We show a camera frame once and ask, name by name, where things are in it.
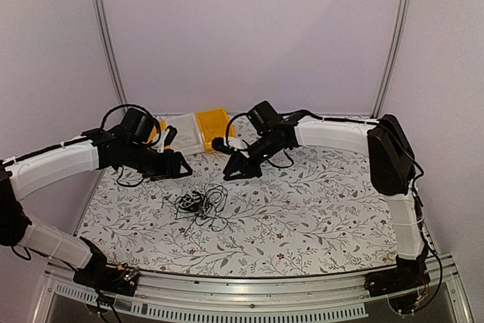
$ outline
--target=yellow box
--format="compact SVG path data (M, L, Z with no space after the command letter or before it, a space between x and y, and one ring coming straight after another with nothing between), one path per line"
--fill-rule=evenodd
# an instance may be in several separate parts
M225 109L219 108L195 113L195 117L197 118L205 151L213 151L212 140L219 136L225 136L225 130L230 121L227 112ZM235 137L235 127L233 125L228 131L228 135Z

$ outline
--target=black joint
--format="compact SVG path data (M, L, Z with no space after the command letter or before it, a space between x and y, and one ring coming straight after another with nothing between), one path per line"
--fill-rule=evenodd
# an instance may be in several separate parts
M117 267L107 265L107 257L91 241L83 240L91 250L92 256L88 264L83 269L77 269L73 281L77 284L93 287L111 293L122 294L133 297L138 284L139 275L134 276L128 281L123 279Z
M430 283L425 259L428 249L425 247L415 260L396 257L396 268L371 272L365 276L365 289L371 297L378 297L399 291L413 289Z
M173 143L173 139L175 139L175 136L178 134L178 130L171 125L168 125L166 130L168 130L168 135L165 138L165 146L167 147Z
M385 115L368 131L371 184L384 195L407 194L415 177L414 157L405 133L393 115Z
M228 147L225 145L225 138L217 137L212 140L212 148L214 151L219 151L220 153L230 155L233 148Z
M32 222L23 213L22 205L17 201L12 188L11 172L0 168L0 245L15 246L25 235Z
M279 124L283 117L279 115L268 101L257 104L247 113L247 119L257 131L257 135L267 135Z

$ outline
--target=black cable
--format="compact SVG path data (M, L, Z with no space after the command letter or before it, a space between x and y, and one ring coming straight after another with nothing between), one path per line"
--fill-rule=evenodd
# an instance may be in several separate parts
M236 119L242 116L247 116L247 113L238 113L237 115L232 117L227 124L227 129L225 129L225 143L227 144L228 147L230 147L230 144L228 143L228 133L230 132L230 127L232 126L232 123L234 123Z
M298 111L293 111L292 113L281 113L281 116L289 116L292 115L293 113L304 113L306 116L310 116L313 119L316 120L323 120L323 121L331 121L335 123L356 123L356 124L368 124L368 125L377 125L377 121L367 121L367 120L358 120L358 119L350 119L348 117L337 117L337 116L328 116L328 117L322 117L319 115L316 115L315 113L302 109Z
M73 270L74 272L78 272L78 270L77 270L75 267L73 267L72 265L70 265L68 262L63 261L63 263L64 263L65 265L67 265L67 266L68 266L68 267L69 267L71 270ZM107 297L106 297L106 296L105 296L105 295L104 295L104 294L101 292L101 290L99 289L99 287L98 287L98 286L97 286L95 283L93 283L92 281L90 281L89 279L87 279L87 278L86 278L84 275L82 275L82 274L78 274L78 276L79 276L79 277L81 277L81 278L82 278L82 280L83 280L83 281L84 281L84 282L85 282L85 283L86 283L88 286L92 287L92 288L95 290L96 294L98 295L98 302L97 302L97 304L98 304L98 312L99 312L99 309L101 309L101 307L100 307L100 303L99 303L99 299L101 299L101 300L103 300L103 301L104 301L104 302L105 302L105 303L106 303L106 304L107 304L107 305L108 305L108 306L111 308L111 310L113 311L114 316L116 317L117 322L118 322L118 323L122 323L122 322L121 322L121 318L120 318L120 317L119 317L119 315L118 315L118 312L117 312L117 311L114 309L114 305L113 305L113 304L111 303L111 301L110 301L110 300L109 300L109 299L108 299L108 298L107 298ZM98 316L99 316L99 317L100 317L100 318L101 318L101 319L102 319L104 322L109 323L109 321L108 321L108 320L106 320L106 319L105 319L105 318L102 316L102 314L99 314Z
M28 154L24 154L21 157L16 157L15 160L9 160L7 163L3 163L2 166L5 167L5 168L7 166L13 166L17 162L23 162L24 160L27 160L29 158L37 157L40 154L48 153L49 151L55 151L56 149L61 149L63 146L68 147L70 145L82 143L83 141L88 141L88 140L90 140L90 139L84 137L84 138L78 138L78 139L65 141L63 144L51 145L50 147L46 147L46 148L40 149L38 151L32 151Z
M28 251L28 249L26 247L24 247L23 249L25 250L25 253L27 254L27 256L24 256L24 255L20 255L13 246L10 246L10 248L12 249L12 252L17 256L17 257L20 257L22 260L25 260L25 261L30 261L32 260L32 256L30 255L30 252Z
M133 107L135 109L141 110L141 111L143 111L146 115L148 115L154 121L154 127L157 130L157 138L156 138L156 140L153 140L151 143L147 143L147 144L143 144L143 145L145 147L149 148L149 147L152 147L155 144L157 144L158 141L160 141L160 139L161 139L161 126L160 126L160 122L158 121L158 119L156 117L154 117L153 115L151 115L151 113L147 109L145 109L144 107L142 107L140 105L137 105L137 104L121 104L121 105L118 105L118 106L113 107L112 109L110 109L109 111L107 111L105 113L105 115L103 116L103 119L101 121L101 126L99 128L100 129L104 129L104 127L106 125L106 122L107 122L107 118L114 111L117 111L119 109L123 109L124 107Z
M269 159L267 159L267 163L271 164L274 168L279 168L279 169L286 169L286 168L290 168L294 165L294 159L290 157L290 155L287 153L287 149L283 149L282 150L284 152L284 155L286 156L286 158L290 161L290 165L289 166L278 166L277 164L274 164L273 162L271 162Z
M440 287L442 286L442 281L443 281L443 278L444 278L444 268L442 266L442 261L441 259L439 258L439 255L437 255L437 252L432 249L429 245L429 241L427 241L427 239L425 238L424 236L424 233L422 231L420 231L420 236L422 237L422 240L423 240L423 243L425 244L425 247L430 251L430 253L436 258L438 264L439 264L439 269L440 269L440 276L439 276L439 284L437 285L437 288L436 288L436 291L433 293L433 295L428 299L428 301L426 301L425 304L423 304L422 306L419 306L414 312L419 312L420 310L422 310L423 308L425 308L426 306L428 306L432 300L435 299L435 297L437 296L437 294L439 293L439 290L440 290Z
M228 226L228 219L221 216L228 198L228 191L222 185L207 183L201 191L192 191L178 197L175 201L175 220L194 217L185 231L188 233L192 225L202 227L209 224L213 232L221 232ZM180 217L180 213L191 213L191 216ZM216 228L214 224L222 221L223 227Z
M124 173L124 166L121 166L121 173L119 174L119 176L118 176L118 178L117 178L117 180L116 180L116 183L117 183L118 185L120 185L121 187L126 187L126 188L134 188L134 187L138 187L138 186L139 186L141 183L143 183L143 181L144 181L144 178L141 178L141 181L136 182L136 183L135 183L135 184L133 184L133 185L128 185L128 184L123 183L123 182L121 182L121 181L120 181L120 180L121 180L121 178L123 177L123 173Z

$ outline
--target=white wall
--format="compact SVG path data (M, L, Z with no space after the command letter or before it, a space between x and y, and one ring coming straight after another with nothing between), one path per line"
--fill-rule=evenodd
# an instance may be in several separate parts
M128 100L367 114L398 0L104 0Z
M92 0L0 0L0 157L21 155L98 126L116 103ZM95 173L23 202L72 232ZM45 261L0 247L0 321L24 323Z
M484 0L411 0L384 111L426 171L431 232L484 321Z

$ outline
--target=leaf pattern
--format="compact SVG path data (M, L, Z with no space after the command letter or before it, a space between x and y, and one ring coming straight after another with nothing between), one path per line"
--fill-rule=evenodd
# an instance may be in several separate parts
M246 141L256 133L235 122ZM94 242L111 262L141 269L196 275L288 276L351 272L394 263L395 232L388 206L373 189L368 159L351 151L304 147L289 151L295 165L262 165L260 179L224 182L223 154L187 157L185 179L116 184L105 172L78 235ZM280 153L276 165L287 161ZM140 176L126 170L124 182ZM206 183L229 193L221 232L175 219L175 199Z

